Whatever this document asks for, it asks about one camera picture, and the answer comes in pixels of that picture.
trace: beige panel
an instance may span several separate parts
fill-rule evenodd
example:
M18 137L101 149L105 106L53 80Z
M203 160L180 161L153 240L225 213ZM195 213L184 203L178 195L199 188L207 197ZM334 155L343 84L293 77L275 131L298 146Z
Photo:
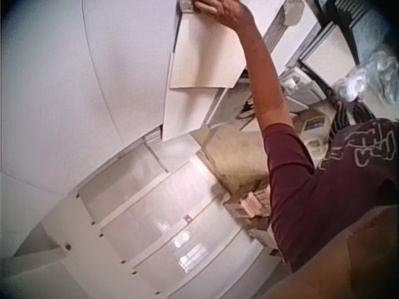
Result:
M243 0L262 36L284 0ZM171 88L229 87L246 65L238 36L201 14L183 14L175 49Z

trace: white graphic print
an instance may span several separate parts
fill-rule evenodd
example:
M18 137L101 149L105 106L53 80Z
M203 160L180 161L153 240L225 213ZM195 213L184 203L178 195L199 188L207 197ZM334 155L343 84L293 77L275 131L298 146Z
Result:
M329 161L340 161L345 154L352 154L358 167L368 165L371 159L380 158L385 161L392 161L397 153L397 142L395 140L394 124L388 120L372 121L372 127L366 131L354 131L344 138L343 146L333 146L330 154L320 161L317 166L325 170Z

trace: fingers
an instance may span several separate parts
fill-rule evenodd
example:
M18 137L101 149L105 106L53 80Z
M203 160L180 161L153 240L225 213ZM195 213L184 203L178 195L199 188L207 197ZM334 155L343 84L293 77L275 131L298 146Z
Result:
M202 1L195 1L195 6L201 11L205 12L206 14L211 14L213 16L218 14L218 9L216 6L218 5L216 0L202 0Z

